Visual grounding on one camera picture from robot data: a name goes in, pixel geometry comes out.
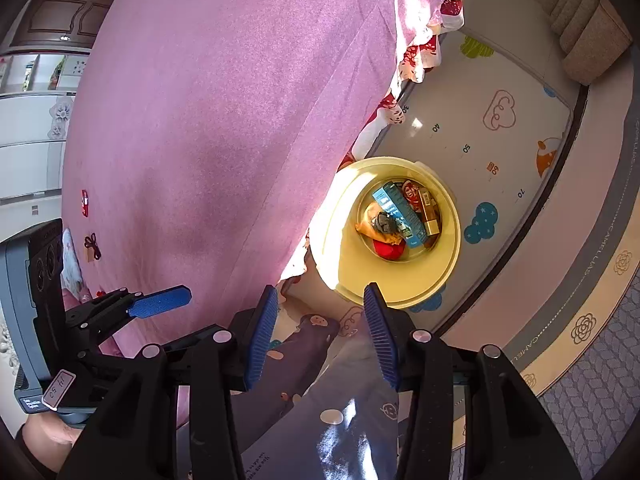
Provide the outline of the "person's left hand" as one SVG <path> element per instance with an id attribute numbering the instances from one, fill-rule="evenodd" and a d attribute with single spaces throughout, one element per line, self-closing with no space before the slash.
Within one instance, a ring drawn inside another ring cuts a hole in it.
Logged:
<path id="1" fill-rule="evenodd" d="M 16 440 L 39 467 L 57 474 L 80 435 L 81 429 L 68 426 L 55 412 L 47 412 L 28 415 Z"/>

